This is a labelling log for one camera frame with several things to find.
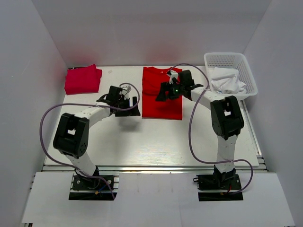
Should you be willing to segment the red t-shirt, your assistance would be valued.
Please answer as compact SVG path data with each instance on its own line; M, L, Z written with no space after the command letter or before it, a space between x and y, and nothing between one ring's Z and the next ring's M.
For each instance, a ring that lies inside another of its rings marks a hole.
M152 119L181 120L182 98L157 102L160 85L169 82L168 69L144 67L142 77L142 117Z

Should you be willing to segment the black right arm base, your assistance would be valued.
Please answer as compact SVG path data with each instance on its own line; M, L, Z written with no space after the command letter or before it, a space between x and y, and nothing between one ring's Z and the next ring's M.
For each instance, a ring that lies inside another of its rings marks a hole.
M197 175L193 182L198 187L199 201L242 201L242 192L233 194L241 190L239 175L236 174L233 179L219 183L213 175Z

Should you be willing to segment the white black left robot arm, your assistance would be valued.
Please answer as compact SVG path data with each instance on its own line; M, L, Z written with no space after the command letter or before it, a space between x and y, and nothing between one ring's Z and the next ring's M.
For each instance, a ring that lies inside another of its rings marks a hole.
M84 183L94 189L99 186L99 170L88 153L89 130L96 123L110 116L140 116L138 104L140 94L130 83L111 86L109 92L101 96L94 105L78 104L87 109L76 113L64 113L54 136L53 147L66 156L76 173L84 177Z

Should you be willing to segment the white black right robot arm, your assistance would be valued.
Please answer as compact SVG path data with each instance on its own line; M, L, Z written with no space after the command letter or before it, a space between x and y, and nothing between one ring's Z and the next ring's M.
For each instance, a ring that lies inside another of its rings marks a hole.
M207 164L214 166L214 184L226 188L235 178L234 166L235 144L244 127L238 100L235 96L224 97L215 94L207 87L196 84L189 70L176 72L168 70L168 82L162 82L156 98L157 102L175 100L181 96L210 110L211 125L217 135L217 159Z

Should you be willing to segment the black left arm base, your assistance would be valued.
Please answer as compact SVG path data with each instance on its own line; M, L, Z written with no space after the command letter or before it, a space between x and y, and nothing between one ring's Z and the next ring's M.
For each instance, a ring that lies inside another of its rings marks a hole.
M73 175L69 192L70 201L113 201L112 193L107 186L109 184L113 195L118 192L117 175L102 175L107 181L100 179L85 178L81 175Z

